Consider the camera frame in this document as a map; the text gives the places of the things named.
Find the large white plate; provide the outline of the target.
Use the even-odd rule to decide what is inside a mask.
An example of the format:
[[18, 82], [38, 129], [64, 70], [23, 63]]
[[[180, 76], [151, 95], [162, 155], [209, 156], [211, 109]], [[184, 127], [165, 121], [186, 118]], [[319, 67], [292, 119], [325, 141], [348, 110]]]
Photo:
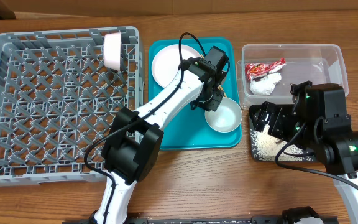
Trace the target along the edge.
[[164, 47], [152, 60], [152, 76], [158, 85], [165, 88], [175, 78], [179, 65], [178, 44]]

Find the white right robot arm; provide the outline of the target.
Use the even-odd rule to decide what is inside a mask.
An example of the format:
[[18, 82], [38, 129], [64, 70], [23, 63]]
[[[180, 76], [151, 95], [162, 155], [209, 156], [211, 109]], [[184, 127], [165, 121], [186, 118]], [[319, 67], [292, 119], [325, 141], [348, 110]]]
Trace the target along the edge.
[[[342, 86], [293, 84], [293, 103], [264, 102], [249, 108], [253, 129], [285, 142], [274, 158], [276, 165], [290, 170], [329, 177], [339, 192], [352, 223], [358, 223], [358, 131], [352, 130]], [[302, 157], [314, 156], [324, 164], [318, 171], [279, 161], [289, 147], [304, 150]]]

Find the grey bowl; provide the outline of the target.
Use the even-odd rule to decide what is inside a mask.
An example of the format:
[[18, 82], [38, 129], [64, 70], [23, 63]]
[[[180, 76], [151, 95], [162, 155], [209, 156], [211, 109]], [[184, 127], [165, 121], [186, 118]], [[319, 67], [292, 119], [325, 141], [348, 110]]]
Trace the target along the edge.
[[242, 122], [242, 110], [239, 104], [230, 98], [223, 98], [216, 111], [206, 111], [205, 120], [210, 128], [219, 133], [229, 133]]

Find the small white bowl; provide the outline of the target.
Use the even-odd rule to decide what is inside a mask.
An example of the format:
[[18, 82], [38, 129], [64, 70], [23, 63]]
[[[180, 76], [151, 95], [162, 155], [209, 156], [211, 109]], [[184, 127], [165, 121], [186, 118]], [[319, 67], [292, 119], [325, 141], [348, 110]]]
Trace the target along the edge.
[[116, 32], [104, 36], [103, 60], [107, 68], [116, 71], [121, 69], [121, 33]]

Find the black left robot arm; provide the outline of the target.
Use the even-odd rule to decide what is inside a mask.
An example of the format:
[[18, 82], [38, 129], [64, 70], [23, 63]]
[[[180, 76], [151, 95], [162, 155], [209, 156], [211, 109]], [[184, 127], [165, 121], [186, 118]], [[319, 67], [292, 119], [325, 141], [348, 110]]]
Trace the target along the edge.
[[90, 223], [124, 223], [127, 206], [136, 183], [153, 168], [163, 140], [164, 129], [186, 106], [216, 111], [224, 92], [219, 89], [230, 66], [226, 53], [212, 47], [203, 58], [180, 62], [170, 84], [145, 105], [123, 107], [113, 120], [109, 134], [101, 139], [107, 177], [100, 208]]

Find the wooden chopstick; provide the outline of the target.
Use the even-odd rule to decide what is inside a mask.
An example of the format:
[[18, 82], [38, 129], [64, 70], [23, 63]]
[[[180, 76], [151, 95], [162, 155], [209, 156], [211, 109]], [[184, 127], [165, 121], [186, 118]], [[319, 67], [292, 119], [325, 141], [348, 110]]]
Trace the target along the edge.
[[226, 93], [224, 92], [224, 89], [223, 89], [222, 85], [219, 85], [219, 86], [218, 86], [218, 89], [222, 90], [222, 91], [223, 91], [223, 97], [227, 98], [227, 95], [226, 95]]

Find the red snack wrapper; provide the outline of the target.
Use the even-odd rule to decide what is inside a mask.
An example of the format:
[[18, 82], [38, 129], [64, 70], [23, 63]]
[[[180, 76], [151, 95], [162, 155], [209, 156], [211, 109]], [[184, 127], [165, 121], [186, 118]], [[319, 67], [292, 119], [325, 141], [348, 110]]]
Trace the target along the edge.
[[247, 79], [252, 81], [256, 78], [264, 77], [266, 75], [278, 72], [286, 65], [284, 58], [280, 60], [267, 64], [267, 63], [250, 63], [245, 67], [245, 72]]

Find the white tissue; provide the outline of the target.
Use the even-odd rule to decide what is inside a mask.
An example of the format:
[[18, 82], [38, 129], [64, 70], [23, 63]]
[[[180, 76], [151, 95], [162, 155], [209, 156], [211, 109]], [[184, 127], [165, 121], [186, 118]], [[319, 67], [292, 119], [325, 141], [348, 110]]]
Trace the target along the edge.
[[271, 73], [262, 77], [260, 80], [252, 80], [250, 83], [250, 90], [254, 95], [270, 95], [275, 85], [282, 79], [281, 73]]

